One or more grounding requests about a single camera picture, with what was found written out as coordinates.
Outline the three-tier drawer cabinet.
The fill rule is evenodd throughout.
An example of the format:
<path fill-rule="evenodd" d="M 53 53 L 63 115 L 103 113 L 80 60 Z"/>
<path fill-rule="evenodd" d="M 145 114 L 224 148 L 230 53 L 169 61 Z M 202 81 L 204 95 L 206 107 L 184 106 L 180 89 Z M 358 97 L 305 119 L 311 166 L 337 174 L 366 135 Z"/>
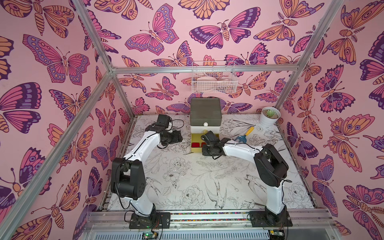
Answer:
<path fill-rule="evenodd" d="M 222 112 L 219 98 L 193 98 L 190 111 L 190 132 L 191 143 L 199 142 L 204 144 L 201 136 L 212 131 L 219 137 Z M 201 148 L 191 148 L 192 153 L 201 153 Z"/>

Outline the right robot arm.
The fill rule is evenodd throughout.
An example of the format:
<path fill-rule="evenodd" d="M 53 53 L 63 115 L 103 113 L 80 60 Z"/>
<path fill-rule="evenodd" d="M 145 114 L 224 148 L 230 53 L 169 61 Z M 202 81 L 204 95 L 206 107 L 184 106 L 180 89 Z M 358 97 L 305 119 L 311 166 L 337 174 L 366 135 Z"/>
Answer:
<path fill-rule="evenodd" d="M 253 227 L 291 227 L 292 221 L 284 203 L 283 185 L 287 180 L 289 166 L 279 151 L 267 144 L 252 147 L 228 138 L 218 139 L 216 135 L 205 134 L 202 154 L 217 159 L 221 156 L 236 157 L 254 163 L 259 178 L 266 185 L 267 202 L 263 212 L 251 211 L 249 219 Z"/>

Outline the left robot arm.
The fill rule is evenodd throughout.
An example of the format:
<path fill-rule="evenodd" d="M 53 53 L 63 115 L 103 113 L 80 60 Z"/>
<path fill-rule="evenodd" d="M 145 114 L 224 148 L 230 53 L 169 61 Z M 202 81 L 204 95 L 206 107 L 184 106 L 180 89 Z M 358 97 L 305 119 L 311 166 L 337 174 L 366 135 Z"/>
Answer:
<path fill-rule="evenodd" d="M 173 120 L 168 115 L 158 115 L 155 123 L 147 126 L 141 140 L 122 158 L 115 158 L 112 165 L 111 192 L 119 202 L 129 201 L 124 210 L 133 208 L 135 214 L 150 217 L 156 210 L 145 194 L 147 178 L 144 163 L 155 148 L 163 149 L 183 141 L 180 130 L 173 129 Z"/>

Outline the blue yellow garden fork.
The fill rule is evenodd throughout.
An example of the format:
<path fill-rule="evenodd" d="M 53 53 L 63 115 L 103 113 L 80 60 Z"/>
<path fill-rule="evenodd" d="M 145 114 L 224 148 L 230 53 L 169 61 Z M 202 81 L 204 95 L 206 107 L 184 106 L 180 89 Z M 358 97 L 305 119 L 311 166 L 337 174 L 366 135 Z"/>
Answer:
<path fill-rule="evenodd" d="M 254 127 L 250 127 L 247 132 L 243 135 L 239 135 L 235 138 L 235 142 L 237 143 L 246 143 L 247 142 L 247 136 L 253 132 L 255 128 Z"/>

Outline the white potted succulent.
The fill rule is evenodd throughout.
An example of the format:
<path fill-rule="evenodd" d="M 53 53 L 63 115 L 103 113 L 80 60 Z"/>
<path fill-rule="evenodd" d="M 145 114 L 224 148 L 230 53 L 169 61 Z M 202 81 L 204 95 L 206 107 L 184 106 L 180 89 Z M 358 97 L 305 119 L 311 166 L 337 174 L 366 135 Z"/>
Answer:
<path fill-rule="evenodd" d="M 263 127 L 269 128 L 274 125 L 281 117 L 281 113 L 274 107 L 264 107 L 260 116 L 260 124 Z"/>

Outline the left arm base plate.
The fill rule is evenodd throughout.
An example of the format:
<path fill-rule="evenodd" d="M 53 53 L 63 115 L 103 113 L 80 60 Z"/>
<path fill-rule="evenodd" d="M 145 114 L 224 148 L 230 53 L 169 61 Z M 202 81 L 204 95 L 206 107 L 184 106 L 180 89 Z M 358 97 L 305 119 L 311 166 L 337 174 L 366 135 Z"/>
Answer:
<path fill-rule="evenodd" d="M 154 212 L 149 217 L 132 214 L 130 219 L 130 229 L 169 229 L 171 223 L 171 213 Z"/>

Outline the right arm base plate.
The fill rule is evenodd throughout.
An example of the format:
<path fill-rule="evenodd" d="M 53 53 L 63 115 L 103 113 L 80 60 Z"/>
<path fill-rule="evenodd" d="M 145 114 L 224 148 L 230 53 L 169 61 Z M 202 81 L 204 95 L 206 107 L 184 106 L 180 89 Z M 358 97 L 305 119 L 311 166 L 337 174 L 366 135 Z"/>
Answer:
<path fill-rule="evenodd" d="M 282 211 L 281 213 L 275 215 L 270 211 L 251 211 L 248 216 L 249 221 L 252 224 L 252 227 L 292 227 L 293 223 L 287 211 Z"/>

